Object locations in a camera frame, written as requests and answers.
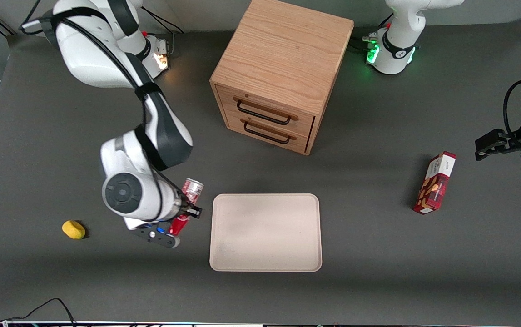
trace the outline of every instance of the black metal handle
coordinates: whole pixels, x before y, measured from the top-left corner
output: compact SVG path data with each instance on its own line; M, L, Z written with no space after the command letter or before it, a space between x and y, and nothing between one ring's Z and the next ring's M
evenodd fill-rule
M280 124L280 125L286 125L286 124L291 122L291 118L292 118L291 116L288 116L287 120L282 121L282 120L278 120L278 119L275 119L275 118L264 116L263 114L258 114L256 112L244 109L244 108L242 108L240 106L241 104L242 104L242 100L238 100L238 103L237 103L236 107L238 108L238 110L240 110L241 112L243 112L245 114L251 114L254 117L262 118L264 120L268 120L271 123Z
M256 136L264 137L265 139L270 139L271 141L276 142L276 143L287 144L291 140L291 136L287 136L286 141L281 141L280 139L275 139L274 137L264 135L263 133L256 132L255 130L248 129L248 128L246 128L246 126L248 126L248 122L244 122L244 130L246 132L248 132L250 134L254 134Z

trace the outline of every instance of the wooden drawer cabinet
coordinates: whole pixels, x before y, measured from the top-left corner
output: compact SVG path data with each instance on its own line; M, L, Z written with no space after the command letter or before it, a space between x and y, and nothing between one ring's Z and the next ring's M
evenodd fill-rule
M252 0L210 83L227 128L308 155L353 21Z

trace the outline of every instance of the yellow sponge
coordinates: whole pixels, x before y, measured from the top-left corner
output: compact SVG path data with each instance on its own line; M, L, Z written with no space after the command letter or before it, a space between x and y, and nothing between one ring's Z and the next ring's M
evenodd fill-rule
M63 232L73 240L80 240L84 238L84 234L86 234L84 227L76 221L65 221L63 224Z

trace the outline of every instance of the red cardboard box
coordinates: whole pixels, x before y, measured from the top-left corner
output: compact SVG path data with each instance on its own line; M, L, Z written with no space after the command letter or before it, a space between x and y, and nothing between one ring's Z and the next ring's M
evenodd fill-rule
M426 215L440 209L455 161L456 155L447 151L430 161L424 184L414 205L416 213Z

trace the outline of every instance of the drawer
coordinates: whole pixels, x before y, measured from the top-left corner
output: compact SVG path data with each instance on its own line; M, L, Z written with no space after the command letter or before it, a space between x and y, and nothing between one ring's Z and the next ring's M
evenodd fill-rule
M226 118L228 121L228 128L235 132L278 145L284 149L305 154L304 151L308 142L306 136L285 132L257 121L242 118L242 116L238 117L236 115L227 114Z
M313 116L282 105L258 99L254 95L216 85L216 90L226 115L241 116L248 120L279 130L308 136L313 125Z

